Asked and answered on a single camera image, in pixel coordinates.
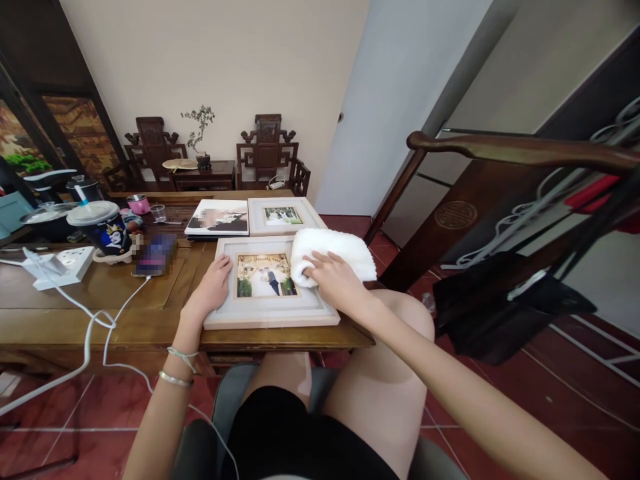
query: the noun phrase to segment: groom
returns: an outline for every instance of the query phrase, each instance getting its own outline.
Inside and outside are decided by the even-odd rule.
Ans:
[[[273,288],[273,290],[275,290],[275,294],[278,295],[278,297],[279,297],[280,296],[280,290],[278,289],[278,287],[280,286],[280,284],[278,283],[278,280],[276,280],[274,272],[272,272],[271,270],[269,270],[267,268],[267,275],[269,276],[269,284],[270,284],[271,288]]]

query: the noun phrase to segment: bride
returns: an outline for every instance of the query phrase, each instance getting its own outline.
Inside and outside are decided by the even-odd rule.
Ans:
[[[275,290],[269,284],[269,276],[264,269],[256,269],[251,274],[249,281],[251,282],[252,297],[276,297]]]

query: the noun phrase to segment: red cloth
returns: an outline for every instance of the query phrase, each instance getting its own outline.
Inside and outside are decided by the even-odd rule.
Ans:
[[[571,208],[578,208],[580,205],[584,205],[586,202],[596,197],[603,190],[608,189],[610,186],[616,184],[620,180],[620,177],[616,177],[615,175],[607,175],[606,177],[601,178],[600,180],[593,182],[588,187],[584,188],[580,192],[570,196],[565,200],[565,205],[570,206]],[[598,208],[600,208],[611,195],[605,195],[600,200],[596,200],[588,207],[584,207],[580,213],[592,214]],[[626,232],[626,233],[640,233],[640,213],[636,213],[632,215],[630,218],[626,219],[622,224],[617,228],[617,230]]]

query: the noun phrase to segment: wall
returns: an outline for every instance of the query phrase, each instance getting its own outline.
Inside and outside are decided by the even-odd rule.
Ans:
[[[372,215],[491,0],[372,0],[316,209]]]
[[[314,200],[367,16],[368,0],[61,0],[113,126],[210,105],[201,149],[234,159],[256,113],[281,113],[311,170]]]
[[[523,0],[447,125],[536,132],[639,20],[634,0]]]

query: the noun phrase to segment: bonsai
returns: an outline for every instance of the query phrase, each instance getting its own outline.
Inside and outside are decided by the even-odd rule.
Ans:
[[[7,155],[5,160],[18,174],[36,175],[53,169],[48,161],[34,157],[33,155],[16,153],[14,155]]]
[[[195,132],[191,132],[189,134],[189,140],[187,140],[187,146],[195,150],[197,157],[206,157],[207,152],[206,151],[198,152],[198,149],[195,146],[198,143],[200,143],[200,141],[202,141],[202,138],[205,133],[205,128],[207,128],[215,118],[215,115],[211,111],[211,107],[205,107],[204,105],[202,105],[200,107],[200,110],[198,111],[191,110],[191,112],[181,113],[180,116],[182,118],[189,118],[192,120],[196,120],[196,122],[200,124],[200,128],[198,130],[197,136]]]

